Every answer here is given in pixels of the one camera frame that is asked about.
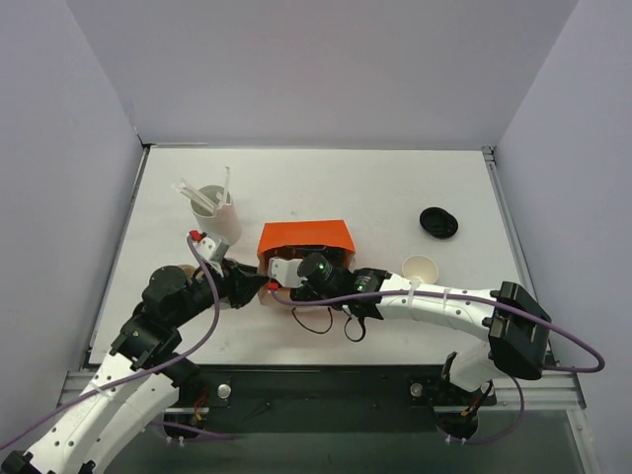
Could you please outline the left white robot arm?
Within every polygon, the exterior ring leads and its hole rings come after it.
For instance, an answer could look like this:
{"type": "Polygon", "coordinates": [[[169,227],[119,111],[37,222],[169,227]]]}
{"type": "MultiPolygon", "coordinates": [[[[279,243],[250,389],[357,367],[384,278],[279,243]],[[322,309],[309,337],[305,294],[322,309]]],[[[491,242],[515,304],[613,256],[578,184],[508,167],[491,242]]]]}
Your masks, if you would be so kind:
{"type": "Polygon", "coordinates": [[[252,266],[223,261],[155,271],[90,383],[53,413],[50,430],[2,462],[4,473],[98,473],[160,412],[203,392],[200,368],[177,354],[180,328],[221,304],[238,309],[269,282],[252,266]]]}

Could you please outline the orange paper bag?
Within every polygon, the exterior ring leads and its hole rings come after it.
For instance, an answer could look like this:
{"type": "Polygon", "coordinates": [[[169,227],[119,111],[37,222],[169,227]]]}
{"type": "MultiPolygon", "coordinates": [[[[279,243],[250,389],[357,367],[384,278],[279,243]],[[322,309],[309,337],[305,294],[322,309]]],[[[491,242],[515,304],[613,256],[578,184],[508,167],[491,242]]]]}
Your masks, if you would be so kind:
{"type": "MultiPolygon", "coordinates": [[[[258,244],[259,270],[268,275],[272,257],[287,260],[303,259],[321,254],[334,265],[349,270],[355,259],[356,247],[343,219],[268,222],[258,244]]],[[[292,288],[281,287],[272,280],[272,288],[288,297],[292,288]]]]}

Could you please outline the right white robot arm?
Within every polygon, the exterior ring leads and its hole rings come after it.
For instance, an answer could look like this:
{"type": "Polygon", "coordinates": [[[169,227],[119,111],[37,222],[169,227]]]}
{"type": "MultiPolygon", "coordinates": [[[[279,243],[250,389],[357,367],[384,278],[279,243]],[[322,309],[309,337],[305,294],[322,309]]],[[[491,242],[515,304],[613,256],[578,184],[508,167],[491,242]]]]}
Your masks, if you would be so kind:
{"type": "Polygon", "coordinates": [[[538,380],[544,369],[550,316],[521,285],[471,290],[426,284],[385,270],[350,271],[320,254],[297,267],[295,302],[325,301],[359,323],[411,320],[478,339],[467,351],[449,354],[437,382],[440,396],[458,403],[500,377],[538,380]]]}

